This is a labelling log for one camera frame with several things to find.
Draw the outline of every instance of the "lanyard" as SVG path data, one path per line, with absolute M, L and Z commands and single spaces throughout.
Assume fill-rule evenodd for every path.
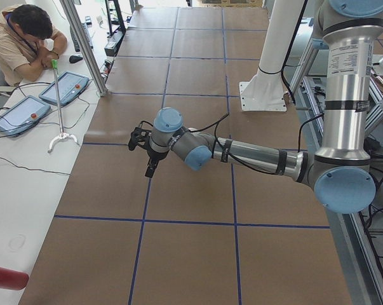
M 24 41 L 24 43 L 29 47 L 29 49 L 31 49 L 31 50 L 33 51 L 33 53 L 35 53 L 35 54 L 37 55 L 37 50 L 35 50 L 35 49 L 30 45 L 30 43 L 29 43 L 26 39 L 24 39 L 21 35 L 19 35 L 19 34 L 15 31 L 15 29 L 13 28 L 13 26 L 11 25 L 11 23 L 9 22 L 9 18 L 10 18 L 11 15 L 12 15 L 12 13 L 9 13 L 9 14 L 7 14 L 7 16 L 5 17 L 5 18 L 6 18 L 6 22 L 8 23 L 9 27 L 12 29 L 13 32 L 16 33 L 17 36 L 20 37 L 21 40 Z

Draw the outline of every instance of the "blue tablet device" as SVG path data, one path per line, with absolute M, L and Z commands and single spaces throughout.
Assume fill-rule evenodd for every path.
M 5 113 L 0 114 L 0 131 L 17 136 L 36 125 L 50 110 L 50 105 L 32 95 L 26 96 Z
M 65 106 L 72 102 L 85 88 L 90 79 L 84 75 L 65 71 L 58 77 L 58 90 L 60 92 L 61 106 Z M 42 93 L 39 98 L 47 103 L 57 105 L 56 86 L 52 82 Z

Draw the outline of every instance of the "green tip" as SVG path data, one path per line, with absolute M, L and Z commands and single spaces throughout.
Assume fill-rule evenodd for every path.
M 57 60 L 52 59 L 51 60 L 51 65 L 53 66 L 53 69 L 57 69 Z

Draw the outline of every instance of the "blue joint cap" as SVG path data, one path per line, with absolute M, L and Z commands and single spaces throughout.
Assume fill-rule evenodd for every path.
M 183 126 L 183 117 L 174 108 L 162 108 L 156 115 L 153 125 L 160 132 L 175 132 Z
M 190 151 L 187 157 L 185 157 L 184 162 L 193 170 L 199 170 L 211 159 L 211 156 L 212 153 L 208 147 L 201 145 Z
M 329 47 L 322 39 L 312 38 L 312 47 L 317 50 L 328 50 Z
M 342 166 L 320 176 L 314 193 L 327 209 L 351 214 L 361 211 L 372 202 L 376 187 L 368 172 L 358 167 Z
M 339 14 L 351 18 L 368 18 L 383 12 L 383 0 L 329 0 Z

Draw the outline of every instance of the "black hair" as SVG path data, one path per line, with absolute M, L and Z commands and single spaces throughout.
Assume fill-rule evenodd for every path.
M 23 4 L 18 6 L 12 12 L 10 19 L 18 24 L 25 34 L 40 39 L 50 38 L 53 34 L 53 24 L 49 15 L 36 5 Z

